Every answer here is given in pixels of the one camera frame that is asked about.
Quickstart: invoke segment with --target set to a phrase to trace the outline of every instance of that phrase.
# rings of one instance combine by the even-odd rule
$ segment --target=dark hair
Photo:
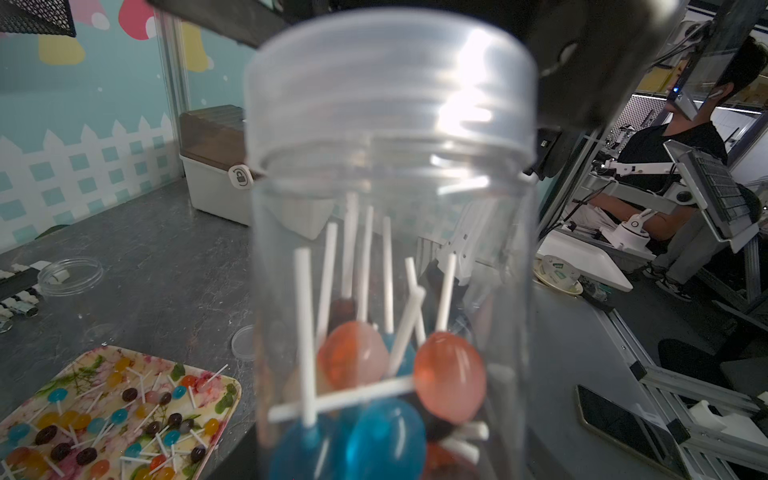
[[[733,82],[733,91],[718,102],[722,104],[751,84],[768,65],[768,51],[754,37],[747,37],[720,76],[718,85]]]

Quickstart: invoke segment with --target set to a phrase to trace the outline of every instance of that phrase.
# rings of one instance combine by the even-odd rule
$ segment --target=gray table
[[[226,374],[242,384],[243,399],[205,478],[253,425],[252,363],[237,361],[229,346],[252,321],[248,229],[192,208],[181,180],[3,253],[0,269],[77,256],[95,257],[106,269],[88,302],[94,316],[116,326],[110,344],[214,372],[229,363]],[[0,418],[96,347],[82,345],[67,312],[40,307],[0,335]]]
[[[578,421],[577,384],[636,413],[636,404],[656,412],[602,326],[598,315],[603,313],[581,298],[539,284],[534,285],[532,300],[528,427],[546,446],[545,461],[557,462],[576,480],[669,479]],[[536,475],[536,465],[529,462],[529,467]]]

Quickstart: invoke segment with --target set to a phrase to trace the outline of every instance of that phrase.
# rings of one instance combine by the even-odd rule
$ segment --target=white picket fence painting
[[[136,142],[141,142],[141,152],[137,152]],[[132,153],[131,144],[136,153]],[[110,161],[106,161],[103,149],[110,147],[116,149],[117,158],[109,150]],[[70,160],[82,154],[87,158],[87,167],[82,157]],[[150,127],[142,117],[138,131],[133,133],[115,121],[109,138],[98,138],[85,125],[81,143],[72,145],[65,145],[47,131],[43,149],[28,154],[0,136],[0,252],[33,240],[56,224],[70,223],[67,219],[82,220],[147,193],[181,173],[167,115],[163,115],[158,128]]]

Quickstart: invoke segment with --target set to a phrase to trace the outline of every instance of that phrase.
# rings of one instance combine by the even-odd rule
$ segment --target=man's arm
[[[598,194],[589,203],[609,212],[622,222],[629,220],[632,215],[641,212],[641,210],[632,207],[630,204],[606,194]],[[655,240],[669,240],[690,220],[697,210],[693,207],[680,205],[671,215],[656,213],[648,220],[645,220],[643,228]]]

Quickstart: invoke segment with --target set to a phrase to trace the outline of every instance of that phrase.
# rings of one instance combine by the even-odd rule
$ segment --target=petri dish
[[[256,358],[253,351],[253,325],[237,330],[232,337],[232,353],[238,360],[252,362]]]

